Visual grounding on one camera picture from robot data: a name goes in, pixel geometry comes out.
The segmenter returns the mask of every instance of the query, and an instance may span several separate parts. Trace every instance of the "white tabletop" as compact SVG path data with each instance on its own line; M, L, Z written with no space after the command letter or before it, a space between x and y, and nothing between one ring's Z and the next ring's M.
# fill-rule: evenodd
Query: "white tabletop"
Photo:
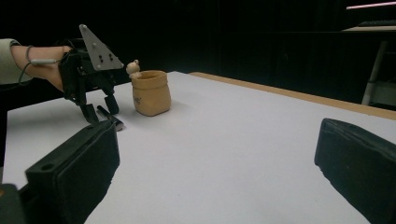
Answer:
M145 117L115 88L120 167L87 223L368 223L314 164L320 123L340 119L396 142L381 119L201 77L168 74L172 106ZM89 104L106 106L101 91ZM8 112L4 183L87 126L57 99Z

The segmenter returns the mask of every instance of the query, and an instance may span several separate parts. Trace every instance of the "ceramic cup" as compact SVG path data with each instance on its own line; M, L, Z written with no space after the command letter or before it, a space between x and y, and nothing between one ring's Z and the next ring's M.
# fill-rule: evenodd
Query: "ceramic cup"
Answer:
M159 70L140 72L131 77L134 108L146 116L155 116L171 107L171 94L167 74Z

